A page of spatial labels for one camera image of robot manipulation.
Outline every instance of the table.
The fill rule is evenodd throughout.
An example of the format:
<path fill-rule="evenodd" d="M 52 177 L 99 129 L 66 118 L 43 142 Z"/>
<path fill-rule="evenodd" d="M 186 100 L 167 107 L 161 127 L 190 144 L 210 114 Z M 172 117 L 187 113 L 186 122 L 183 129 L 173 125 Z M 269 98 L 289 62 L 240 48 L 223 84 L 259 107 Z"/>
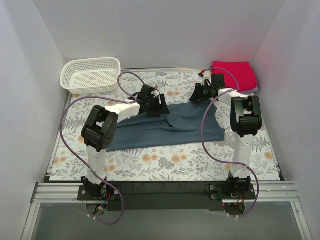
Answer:
<path fill-rule="evenodd" d="M 165 94 L 167 105 L 187 103 L 195 83 L 201 81 L 197 71 L 138 71 L 135 72 L 146 84 L 158 85 Z M 121 85 L 129 93 L 141 90 L 141 82 L 125 74 Z M 74 101 L 84 95 L 73 95 Z M 94 94 L 111 99 L 125 100 L 120 88 L 112 92 Z M 113 101 L 85 99 L 69 110 L 63 129 L 67 143 L 82 158 L 87 150 L 81 130 L 94 105 L 112 106 Z M 225 129 L 225 140 L 206 143 L 209 151 L 218 159 L 232 161 L 234 133 L 230 127 L 230 107 L 216 102 L 216 119 Z M 80 181 L 88 169 L 68 151 L 58 138 L 50 181 Z M 276 158 L 265 125 L 258 132 L 252 145 L 250 166 L 261 181 L 279 181 Z M 107 152 L 105 172 L 109 181 L 225 181 L 231 164 L 218 163 L 207 156 L 201 143 L 159 146 Z"/>

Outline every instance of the plastic basket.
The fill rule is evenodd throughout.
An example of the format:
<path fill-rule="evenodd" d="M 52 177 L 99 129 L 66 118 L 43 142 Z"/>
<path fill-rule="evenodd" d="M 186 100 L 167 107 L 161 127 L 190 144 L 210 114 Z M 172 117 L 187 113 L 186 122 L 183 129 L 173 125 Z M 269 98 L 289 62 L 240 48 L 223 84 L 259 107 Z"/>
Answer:
<path fill-rule="evenodd" d="M 121 65 L 114 57 L 68 62 L 62 69 L 60 85 L 72 94 L 111 92 L 118 87 Z"/>

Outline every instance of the floral pattern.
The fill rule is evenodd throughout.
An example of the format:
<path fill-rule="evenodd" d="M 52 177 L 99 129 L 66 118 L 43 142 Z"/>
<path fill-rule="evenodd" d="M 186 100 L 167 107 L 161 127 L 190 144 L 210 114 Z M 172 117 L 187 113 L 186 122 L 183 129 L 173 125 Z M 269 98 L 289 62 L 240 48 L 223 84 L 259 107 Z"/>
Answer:
<path fill-rule="evenodd" d="M 138 72 L 146 84 L 158 86 L 170 104 L 187 103 L 195 83 L 201 79 L 197 72 Z M 139 92 L 141 82 L 129 74 L 121 78 L 121 85 L 129 93 Z M 112 92 L 95 94 L 116 100 L 125 100 L 120 88 Z M 72 101 L 83 97 L 73 95 Z M 82 158 L 87 159 L 87 150 L 81 130 L 94 105 L 112 106 L 113 101 L 85 99 L 72 106 L 67 114 L 63 134 L 70 147 Z M 232 161 L 234 154 L 234 133 L 230 127 L 230 107 L 216 102 L 216 119 L 225 129 L 225 140 L 207 142 L 206 147 L 218 159 Z M 259 131 L 252 145 L 250 166 L 260 180 L 280 180 L 270 140 L 265 127 Z M 107 152 L 105 172 L 109 181 L 224 181 L 228 177 L 231 164 L 212 160 L 201 143 L 152 148 L 138 148 Z M 59 141 L 50 180 L 80 181 L 88 169 Z"/>

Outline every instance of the orange flower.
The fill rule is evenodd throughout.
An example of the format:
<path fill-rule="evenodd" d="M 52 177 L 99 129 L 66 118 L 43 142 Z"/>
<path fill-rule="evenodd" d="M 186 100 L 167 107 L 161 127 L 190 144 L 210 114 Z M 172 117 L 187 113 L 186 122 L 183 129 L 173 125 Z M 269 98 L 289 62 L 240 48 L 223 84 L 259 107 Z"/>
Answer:
<path fill-rule="evenodd" d="M 67 160 L 67 158 L 66 158 L 65 156 L 63 156 L 63 157 L 60 159 L 60 162 L 61 162 L 61 163 L 64 163 L 66 160 Z"/>
<path fill-rule="evenodd" d="M 274 156 L 272 155 L 271 152 L 267 151 L 264 153 L 264 157 L 268 160 L 273 160 L 274 159 Z"/>
<path fill-rule="evenodd" d="M 108 106 L 113 106 L 113 105 L 116 105 L 118 104 L 117 102 L 115 101 L 108 101 Z"/>
<path fill-rule="evenodd" d="M 144 161 L 144 162 L 150 162 L 150 155 L 149 154 L 145 154 L 145 155 L 143 155 L 142 156 L 142 160 Z"/>
<path fill-rule="evenodd" d="M 180 162 L 180 156 L 179 155 L 173 155 L 171 158 L 172 162 L 174 162 L 175 164 Z"/>
<path fill-rule="evenodd" d="M 59 161 L 60 161 L 60 159 L 56 156 L 55 159 L 54 159 L 53 164 L 57 165 L 59 163 Z"/>
<path fill-rule="evenodd" d="M 232 167 L 232 164 L 228 163 L 226 165 L 224 165 L 225 170 L 230 171 Z"/>
<path fill-rule="evenodd" d="M 168 97 L 172 97 L 172 96 L 174 95 L 174 92 L 173 92 L 173 91 L 168 91 L 168 92 L 166 93 L 166 95 L 167 95 Z"/>
<path fill-rule="evenodd" d="M 84 142 L 85 142 L 85 139 L 84 139 L 82 136 L 79 136 L 79 137 L 78 137 L 78 141 L 79 141 L 80 143 L 84 143 Z"/>

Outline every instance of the blue cloth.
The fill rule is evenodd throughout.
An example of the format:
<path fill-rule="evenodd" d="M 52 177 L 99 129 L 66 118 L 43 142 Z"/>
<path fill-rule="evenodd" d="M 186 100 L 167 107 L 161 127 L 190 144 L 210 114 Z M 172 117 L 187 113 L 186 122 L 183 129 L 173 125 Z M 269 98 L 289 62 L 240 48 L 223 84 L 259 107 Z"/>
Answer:
<path fill-rule="evenodd" d="M 126 119 L 117 124 L 107 151 L 201 143 L 201 123 L 210 102 L 168 105 L 170 114 L 148 117 L 144 113 Z M 205 142 L 225 140 L 225 130 L 216 120 L 216 111 L 213 105 L 205 119 Z"/>

